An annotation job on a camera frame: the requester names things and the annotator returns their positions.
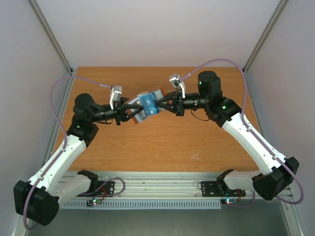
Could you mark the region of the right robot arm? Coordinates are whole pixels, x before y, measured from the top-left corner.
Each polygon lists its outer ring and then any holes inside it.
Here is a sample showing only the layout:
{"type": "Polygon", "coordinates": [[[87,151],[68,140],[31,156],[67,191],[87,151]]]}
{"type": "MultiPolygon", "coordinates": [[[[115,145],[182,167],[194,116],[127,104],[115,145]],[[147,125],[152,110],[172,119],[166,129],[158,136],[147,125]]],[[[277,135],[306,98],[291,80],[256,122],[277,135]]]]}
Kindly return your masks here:
{"type": "Polygon", "coordinates": [[[299,168],[295,157],[287,158],[270,145],[253,127],[242,109],[225,97],[221,80],[213,71],[198,74],[198,92],[186,93],[178,75],[170,79],[176,90],[158,99],[155,105],[183,116],[185,110],[204,109],[209,120],[229,133],[254,160],[258,171],[229,169],[217,177],[217,189],[223,195],[233,190],[251,190],[265,200],[272,200],[294,180],[299,168]]]}

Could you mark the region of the blue VIP card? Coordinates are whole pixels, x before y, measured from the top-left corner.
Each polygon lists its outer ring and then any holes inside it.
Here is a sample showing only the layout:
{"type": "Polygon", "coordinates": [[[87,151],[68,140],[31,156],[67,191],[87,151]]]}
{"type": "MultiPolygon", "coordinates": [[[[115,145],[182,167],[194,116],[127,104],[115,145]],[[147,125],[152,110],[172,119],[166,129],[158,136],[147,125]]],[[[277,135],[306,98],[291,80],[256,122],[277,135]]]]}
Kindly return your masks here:
{"type": "Polygon", "coordinates": [[[139,95],[139,101],[143,106],[143,112],[146,117],[159,113],[158,107],[155,105],[155,95],[153,93],[144,93],[139,95]]]}

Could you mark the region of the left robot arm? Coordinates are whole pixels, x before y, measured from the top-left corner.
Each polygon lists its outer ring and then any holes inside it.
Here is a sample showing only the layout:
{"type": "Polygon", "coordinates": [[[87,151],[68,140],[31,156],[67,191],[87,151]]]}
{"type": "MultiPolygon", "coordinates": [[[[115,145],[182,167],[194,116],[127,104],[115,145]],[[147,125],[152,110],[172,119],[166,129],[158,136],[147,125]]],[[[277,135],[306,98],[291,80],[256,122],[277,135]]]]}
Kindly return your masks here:
{"type": "Polygon", "coordinates": [[[14,188],[16,212],[23,216],[24,227],[32,228],[28,220],[46,226],[52,222],[59,208],[72,198],[95,195],[101,185],[98,176],[81,170],[72,180],[59,185],[73,161],[83,153],[98,132],[96,123],[114,119],[126,122],[143,110],[139,104],[127,104],[127,99],[113,95],[109,105],[96,104],[92,96],[82,93],[75,98],[71,126],[64,131],[61,146],[47,163],[28,181],[18,181],[14,188]]]}

